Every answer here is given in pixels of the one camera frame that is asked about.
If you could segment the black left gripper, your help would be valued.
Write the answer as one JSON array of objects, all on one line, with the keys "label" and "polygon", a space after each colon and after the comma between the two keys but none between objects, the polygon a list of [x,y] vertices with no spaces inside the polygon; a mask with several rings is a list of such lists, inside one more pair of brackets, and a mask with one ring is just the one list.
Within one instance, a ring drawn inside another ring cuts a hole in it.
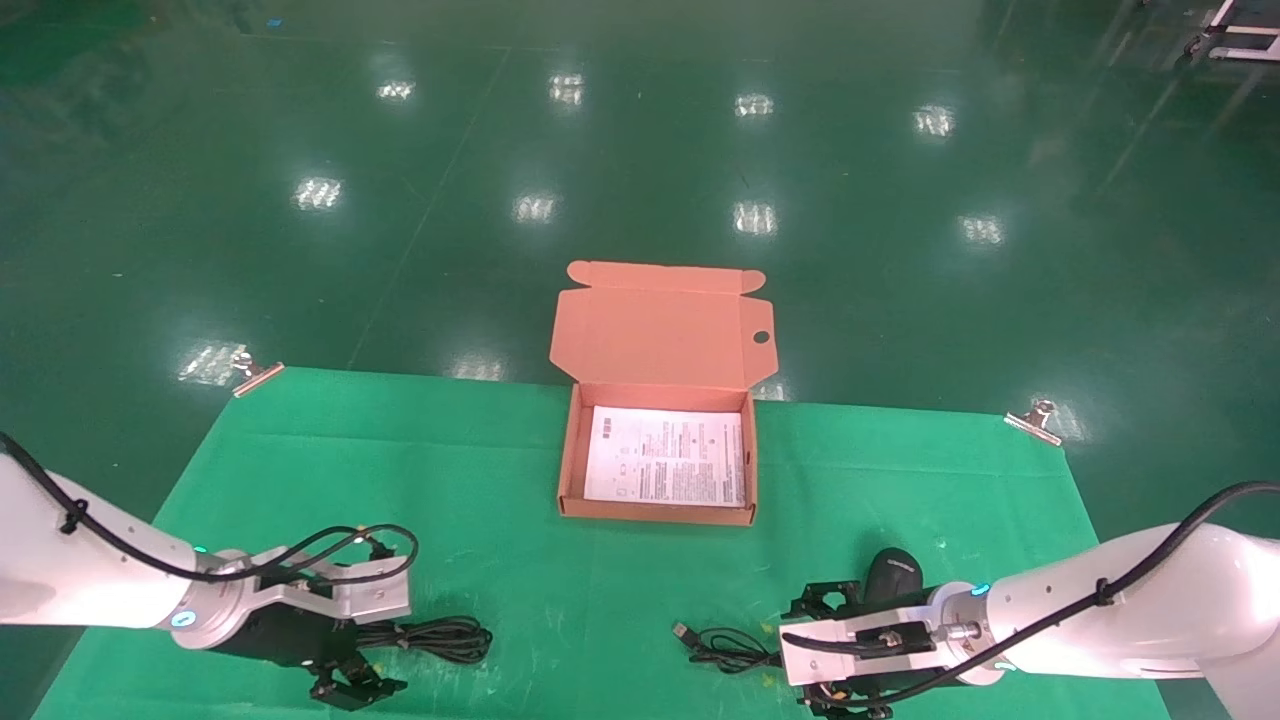
[{"label": "black left gripper", "polygon": [[407,682],[383,676],[358,651],[357,641],[358,628],[349,620],[269,605],[253,610],[215,651],[282,667],[333,666],[342,679],[333,670],[317,670],[308,697],[353,712],[408,688]]}]

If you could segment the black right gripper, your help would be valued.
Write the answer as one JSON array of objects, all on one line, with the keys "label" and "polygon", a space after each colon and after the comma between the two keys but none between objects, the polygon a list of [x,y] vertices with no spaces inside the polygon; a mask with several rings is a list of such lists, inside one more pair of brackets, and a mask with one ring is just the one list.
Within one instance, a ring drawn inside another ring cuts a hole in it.
[{"label": "black right gripper", "polygon": [[[863,614],[860,582],[805,584],[783,612],[786,621],[841,620]],[[855,673],[835,683],[835,694],[822,687],[804,687],[800,705],[817,719],[892,719],[895,703],[925,692],[960,685],[986,687],[1001,679],[1001,670],[977,666],[965,673],[941,666],[910,664],[855,664]]]}]

